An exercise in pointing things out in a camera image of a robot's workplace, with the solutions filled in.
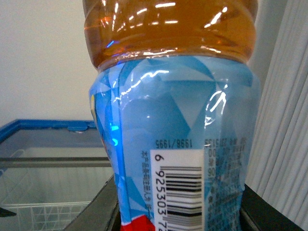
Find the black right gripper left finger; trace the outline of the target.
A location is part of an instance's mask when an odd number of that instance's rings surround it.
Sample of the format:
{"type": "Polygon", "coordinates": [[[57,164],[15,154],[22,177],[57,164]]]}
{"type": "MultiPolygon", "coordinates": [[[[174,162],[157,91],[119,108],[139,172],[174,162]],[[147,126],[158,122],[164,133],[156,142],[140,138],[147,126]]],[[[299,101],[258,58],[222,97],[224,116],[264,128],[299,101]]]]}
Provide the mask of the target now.
{"type": "Polygon", "coordinates": [[[118,231],[120,212],[112,176],[86,208],[65,228],[65,231],[118,231]]]}

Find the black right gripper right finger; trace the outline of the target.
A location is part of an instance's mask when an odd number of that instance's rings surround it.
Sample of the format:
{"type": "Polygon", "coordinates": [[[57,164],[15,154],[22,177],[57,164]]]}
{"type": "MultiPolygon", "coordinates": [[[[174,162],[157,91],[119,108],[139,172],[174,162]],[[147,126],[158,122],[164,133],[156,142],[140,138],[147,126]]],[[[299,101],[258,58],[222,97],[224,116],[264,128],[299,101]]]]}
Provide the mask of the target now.
{"type": "Polygon", "coordinates": [[[290,219],[245,185],[240,209],[243,231],[301,231],[290,219]]]}

